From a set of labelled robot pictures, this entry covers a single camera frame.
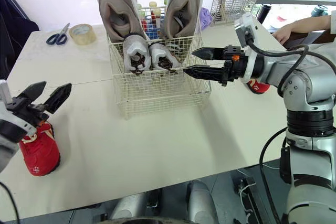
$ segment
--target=purple bag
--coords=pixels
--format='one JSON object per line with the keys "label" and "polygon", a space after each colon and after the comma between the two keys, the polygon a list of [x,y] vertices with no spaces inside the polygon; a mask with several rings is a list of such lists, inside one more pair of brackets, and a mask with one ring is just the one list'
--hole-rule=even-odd
{"label": "purple bag", "polygon": [[201,29],[203,30],[205,27],[211,24],[212,16],[208,9],[202,7],[200,11],[200,22],[201,22]]}

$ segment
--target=dish rack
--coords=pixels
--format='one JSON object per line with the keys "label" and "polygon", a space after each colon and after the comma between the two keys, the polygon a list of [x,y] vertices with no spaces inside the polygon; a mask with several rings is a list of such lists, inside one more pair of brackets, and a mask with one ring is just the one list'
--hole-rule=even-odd
{"label": "dish rack", "polygon": [[251,12],[256,0],[213,0],[211,15],[213,23],[231,23],[242,14]]}
{"label": "dish rack", "polygon": [[194,79],[183,72],[184,67],[206,64],[205,60],[191,55],[193,50],[202,46],[201,37],[157,39],[147,42],[151,44],[156,41],[166,45],[182,63],[182,67],[145,71],[138,75],[125,73],[123,43],[109,41],[116,102],[126,119],[136,114],[199,106],[210,96],[211,86],[208,80]]}
{"label": "dish rack", "polygon": [[165,16],[165,6],[139,9],[141,25],[149,39],[159,39]]}

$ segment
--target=white table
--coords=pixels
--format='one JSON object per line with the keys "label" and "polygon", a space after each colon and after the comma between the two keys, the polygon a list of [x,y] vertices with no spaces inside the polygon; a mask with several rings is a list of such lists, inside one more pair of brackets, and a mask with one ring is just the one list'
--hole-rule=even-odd
{"label": "white table", "polygon": [[[284,50],[259,23],[258,28],[262,48]],[[63,46],[49,46],[45,40],[53,33],[32,33],[8,78],[12,95],[47,81],[37,102],[44,102],[58,85],[73,84],[68,100],[50,117],[61,153],[57,170],[34,177],[19,151],[0,174],[21,218],[255,165],[267,139],[286,125],[285,106],[275,88],[255,95],[240,81],[225,88],[212,82],[209,104],[202,110],[125,120],[114,102],[104,28],[94,30],[98,40],[87,46],[77,46],[71,38]],[[209,27],[203,41],[206,46],[239,45],[233,26]],[[161,133],[164,125],[171,134]],[[266,161],[280,156],[282,139],[271,144]],[[0,199],[0,219],[14,219],[3,190]]]}

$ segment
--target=scissors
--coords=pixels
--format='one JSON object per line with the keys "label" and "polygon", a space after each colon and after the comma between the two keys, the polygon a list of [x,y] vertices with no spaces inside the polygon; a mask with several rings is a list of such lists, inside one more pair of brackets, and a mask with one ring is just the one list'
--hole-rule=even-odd
{"label": "scissors", "polygon": [[66,35],[65,33],[67,32],[69,26],[70,26],[70,23],[68,23],[68,24],[62,29],[62,31],[61,31],[59,34],[51,35],[51,36],[47,39],[46,43],[47,43],[48,45],[53,45],[53,44],[55,44],[55,43],[56,43],[57,45],[63,45],[65,42],[67,42],[67,39],[68,39],[68,37],[67,37],[67,35]]}

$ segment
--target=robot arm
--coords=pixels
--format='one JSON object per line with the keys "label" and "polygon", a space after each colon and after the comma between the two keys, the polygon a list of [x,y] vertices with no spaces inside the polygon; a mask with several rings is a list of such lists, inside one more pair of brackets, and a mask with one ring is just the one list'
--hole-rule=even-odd
{"label": "robot arm", "polygon": [[184,72],[223,86],[240,78],[257,79],[278,88],[287,109],[286,142],[281,150],[280,176],[291,184],[283,223],[334,223],[336,220],[336,67],[324,56],[308,51],[266,52],[258,48],[251,14],[235,23],[242,47],[200,48],[205,60],[225,60],[222,68],[195,65]]}
{"label": "robot arm", "polygon": [[58,87],[43,104],[32,104],[43,92],[46,82],[30,85],[17,97],[10,95],[8,84],[0,80],[0,172],[18,150],[17,143],[36,133],[36,127],[55,113],[69,97],[71,84]]}

